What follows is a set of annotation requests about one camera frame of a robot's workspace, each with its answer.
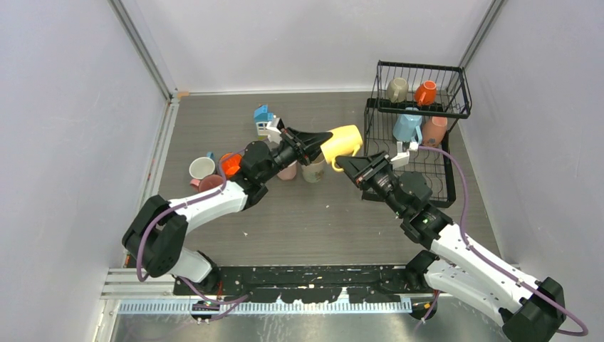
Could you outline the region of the tall cream dragon mug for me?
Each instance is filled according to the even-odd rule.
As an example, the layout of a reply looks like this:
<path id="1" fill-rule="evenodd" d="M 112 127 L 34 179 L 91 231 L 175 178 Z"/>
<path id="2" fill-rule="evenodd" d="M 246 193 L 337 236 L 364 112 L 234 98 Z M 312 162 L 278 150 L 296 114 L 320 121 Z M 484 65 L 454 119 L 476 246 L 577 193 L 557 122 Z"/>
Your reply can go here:
<path id="1" fill-rule="evenodd" d="M 323 179 L 325 170 L 325 159 L 318 157 L 309 165 L 302 165 L 301 171 L 303 179 L 308 183 L 317 183 Z"/>

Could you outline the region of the yellow mug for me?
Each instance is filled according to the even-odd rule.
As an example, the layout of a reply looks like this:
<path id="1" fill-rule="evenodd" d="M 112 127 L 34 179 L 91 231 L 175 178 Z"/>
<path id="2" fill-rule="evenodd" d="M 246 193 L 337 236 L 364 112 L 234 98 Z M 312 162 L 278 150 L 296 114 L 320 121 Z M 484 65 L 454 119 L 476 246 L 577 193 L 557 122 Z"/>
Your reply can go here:
<path id="1" fill-rule="evenodd" d="M 355 156 L 363 146 L 363 138 L 356 125 L 345 125 L 329 130 L 333 134 L 327 142 L 321 145 L 321 151 L 328 164 L 334 171 L 343 172 L 336 165 L 335 158 L 340 155 Z"/>

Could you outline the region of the beige mug shelf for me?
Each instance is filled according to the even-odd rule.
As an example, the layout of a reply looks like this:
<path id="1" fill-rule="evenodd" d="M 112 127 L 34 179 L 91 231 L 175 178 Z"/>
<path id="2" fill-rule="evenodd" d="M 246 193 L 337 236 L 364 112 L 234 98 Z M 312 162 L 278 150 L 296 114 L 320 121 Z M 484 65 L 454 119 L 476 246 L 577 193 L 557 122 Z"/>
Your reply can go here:
<path id="1" fill-rule="evenodd" d="M 385 95 L 391 103 L 401 103 L 407 100 L 409 84 L 405 78 L 393 78 L 387 85 Z"/>

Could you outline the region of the orange mug black handle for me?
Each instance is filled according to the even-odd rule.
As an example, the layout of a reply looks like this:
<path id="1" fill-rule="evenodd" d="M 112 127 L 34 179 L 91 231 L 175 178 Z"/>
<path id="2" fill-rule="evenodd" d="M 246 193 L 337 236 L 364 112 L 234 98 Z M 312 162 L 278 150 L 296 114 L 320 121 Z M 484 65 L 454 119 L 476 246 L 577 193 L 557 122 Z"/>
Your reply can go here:
<path id="1" fill-rule="evenodd" d="M 219 165 L 227 179 L 230 179 L 239 171 L 241 159 L 242 155 L 235 152 L 227 153 L 220 158 Z"/>

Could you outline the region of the blue floral mug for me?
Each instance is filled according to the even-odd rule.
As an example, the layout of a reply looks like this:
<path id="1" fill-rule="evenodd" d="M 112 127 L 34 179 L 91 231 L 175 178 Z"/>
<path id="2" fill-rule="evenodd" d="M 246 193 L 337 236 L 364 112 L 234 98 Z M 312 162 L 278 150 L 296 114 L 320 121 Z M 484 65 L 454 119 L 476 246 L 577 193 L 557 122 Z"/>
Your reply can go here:
<path id="1" fill-rule="evenodd" d="M 198 157 L 189 165 L 189 175 L 196 180 L 202 180 L 209 175 L 213 175 L 216 170 L 214 153 L 208 152 L 205 156 Z"/>

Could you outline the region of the pink faceted mug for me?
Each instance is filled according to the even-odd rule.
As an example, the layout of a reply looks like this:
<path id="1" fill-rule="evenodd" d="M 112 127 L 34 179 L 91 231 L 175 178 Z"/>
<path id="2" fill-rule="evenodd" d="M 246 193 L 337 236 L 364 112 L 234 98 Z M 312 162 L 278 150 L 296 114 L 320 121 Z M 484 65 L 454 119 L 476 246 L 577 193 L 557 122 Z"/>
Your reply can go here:
<path id="1" fill-rule="evenodd" d="M 297 164 L 297 162 L 292 162 L 288 167 L 280 171 L 277 177 L 284 181 L 293 180 L 297 174 Z"/>

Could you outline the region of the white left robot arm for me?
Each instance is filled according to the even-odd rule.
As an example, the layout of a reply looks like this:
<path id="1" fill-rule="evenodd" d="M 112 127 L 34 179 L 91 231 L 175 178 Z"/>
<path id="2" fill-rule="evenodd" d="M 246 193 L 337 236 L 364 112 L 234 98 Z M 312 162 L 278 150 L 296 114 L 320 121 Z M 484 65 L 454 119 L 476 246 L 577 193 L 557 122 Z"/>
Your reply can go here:
<path id="1" fill-rule="evenodd" d="M 314 161 L 332 137 L 331 132 L 284 128 L 275 148 L 260 140 L 249 143 L 239 153 L 239 169 L 230 178 L 222 175 L 219 187 L 170 201 L 160 195 L 149 197 L 122 239 L 136 261 L 138 280 L 171 274 L 191 281 L 202 295 L 212 294 L 219 277 L 203 253 L 184 247 L 187 234 L 214 219 L 253 207 L 268 192 L 266 183 L 271 178 L 293 162 L 307 165 Z"/>

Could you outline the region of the orange mug shelf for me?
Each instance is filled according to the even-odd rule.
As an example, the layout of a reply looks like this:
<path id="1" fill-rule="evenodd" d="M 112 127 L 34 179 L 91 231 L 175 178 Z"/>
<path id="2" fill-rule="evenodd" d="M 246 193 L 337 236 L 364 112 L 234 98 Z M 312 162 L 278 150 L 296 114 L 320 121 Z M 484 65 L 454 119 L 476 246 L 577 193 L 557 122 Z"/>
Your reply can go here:
<path id="1" fill-rule="evenodd" d="M 431 105 L 437 95 L 437 84 L 428 80 L 423 82 L 415 91 L 414 99 L 419 106 Z"/>

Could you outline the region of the pink patterned mug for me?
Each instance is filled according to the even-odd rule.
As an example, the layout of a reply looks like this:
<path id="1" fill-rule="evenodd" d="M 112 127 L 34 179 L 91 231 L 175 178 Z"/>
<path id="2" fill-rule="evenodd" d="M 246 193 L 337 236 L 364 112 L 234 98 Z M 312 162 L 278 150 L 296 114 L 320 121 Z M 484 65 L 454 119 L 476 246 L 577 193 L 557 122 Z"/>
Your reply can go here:
<path id="1" fill-rule="evenodd" d="M 196 192 L 205 192 L 207 190 L 214 189 L 216 187 L 221 187 L 224 183 L 223 178 L 220 175 L 208 175 L 203 179 L 192 179 L 189 182 L 189 185 Z"/>

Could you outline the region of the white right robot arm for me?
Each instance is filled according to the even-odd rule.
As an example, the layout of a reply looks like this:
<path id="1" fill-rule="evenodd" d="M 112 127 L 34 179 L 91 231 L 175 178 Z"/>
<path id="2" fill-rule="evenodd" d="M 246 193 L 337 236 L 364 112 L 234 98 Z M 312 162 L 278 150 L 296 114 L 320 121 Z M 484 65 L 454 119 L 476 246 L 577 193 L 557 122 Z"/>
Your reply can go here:
<path id="1" fill-rule="evenodd" d="M 429 200 L 418 172 L 395 174 L 386 153 L 337 156 L 336 165 L 361 190 L 372 190 L 402 219 L 401 228 L 423 251 L 407 264 L 407 285 L 430 287 L 479 310 L 502 327 L 510 341 L 549 341 L 566 319 L 562 286 L 538 280 L 476 243 Z"/>

